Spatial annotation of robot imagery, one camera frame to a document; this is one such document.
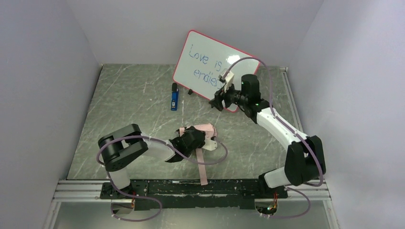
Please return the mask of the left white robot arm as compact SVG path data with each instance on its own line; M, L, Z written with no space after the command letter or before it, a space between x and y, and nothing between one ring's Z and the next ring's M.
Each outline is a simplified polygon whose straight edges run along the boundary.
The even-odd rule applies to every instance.
M189 158L192 151L205 145L207 134L194 126L179 130L173 139L153 141L142 133L137 124L127 125L101 137L102 150L98 160L104 163L115 186L122 190L130 186L126 167L140 156L160 158L167 163Z

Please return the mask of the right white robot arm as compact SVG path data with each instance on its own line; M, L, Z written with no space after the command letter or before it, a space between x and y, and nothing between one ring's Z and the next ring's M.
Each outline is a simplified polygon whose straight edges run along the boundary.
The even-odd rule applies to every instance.
M270 104L261 97L259 81L254 74L241 78L241 89L233 84L233 74L222 74L219 81L223 86L209 101L211 107L222 111L230 105L237 105L255 124L267 130L286 150L283 167L265 172L259 176L266 188L308 184L319 178L323 180L326 166L322 141L317 136L308 136L287 122Z

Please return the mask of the pink folding umbrella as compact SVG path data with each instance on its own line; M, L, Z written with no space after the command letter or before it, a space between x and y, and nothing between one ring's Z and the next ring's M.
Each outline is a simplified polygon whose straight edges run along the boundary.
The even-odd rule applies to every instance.
M206 174L205 168L205 161L203 158L203 151L202 148L205 144L208 144L208 149L216 149L217 144L213 143L214 139L217 137L217 131L213 124L201 124L201 125L193 125L189 127L180 127L179 128L179 136L183 136L185 134L197 134L196 136L199 140L203 139L204 143L201 143L200 146L195 149L196 159L198 164L199 176L200 176L200 184L201 186L208 185L208 178Z

